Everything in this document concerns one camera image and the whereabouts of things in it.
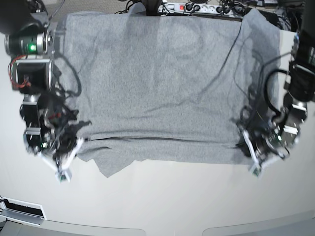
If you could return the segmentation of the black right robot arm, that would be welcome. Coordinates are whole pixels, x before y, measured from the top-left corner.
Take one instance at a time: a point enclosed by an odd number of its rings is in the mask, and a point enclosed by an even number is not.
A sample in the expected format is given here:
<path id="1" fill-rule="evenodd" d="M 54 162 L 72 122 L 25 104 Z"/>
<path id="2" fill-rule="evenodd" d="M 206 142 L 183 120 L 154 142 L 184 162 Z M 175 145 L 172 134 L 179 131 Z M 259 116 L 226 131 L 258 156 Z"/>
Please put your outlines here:
<path id="1" fill-rule="evenodd" d="M 3 0 L 0 31 L 10 56 L 11 87 L 24 96 L 20 107 L 29 152 L 61 165 L 82 144 L 71 131 L 77 112 L 66 105 L 65 90 L 54 75 L 56 25 L 41 0 Z"/>

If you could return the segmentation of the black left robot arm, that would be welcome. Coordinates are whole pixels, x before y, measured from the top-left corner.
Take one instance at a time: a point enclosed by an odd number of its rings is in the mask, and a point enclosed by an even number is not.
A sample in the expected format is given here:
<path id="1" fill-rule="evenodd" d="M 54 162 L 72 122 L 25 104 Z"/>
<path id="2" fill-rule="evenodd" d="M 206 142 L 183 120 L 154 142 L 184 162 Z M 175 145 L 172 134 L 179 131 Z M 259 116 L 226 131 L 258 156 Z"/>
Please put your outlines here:
<path id="1" fill-rule="evenodd" d="M 313 0 L 305 2 L 302 25 L 295 35 L 291 55 L 288 71 L 274 69 L 265 80 L 263 97 L 268 108 L 275 113 L 270 126 L 255 139 L 250 139 L 248 132 L 243 131 L 251 158 L 259 166 L 269 160 L 270 154 L 280 159 L 289 156 L 289 148 L 298 142 L 300 124 L 307 119 L 307 103 L 315 100 L 315 2 Z M 271 103 L 268 94 L 269 81 L 276 73 L 291 77 L 290 82 L 285 83 L 286 94 L 280 110 Z"/>

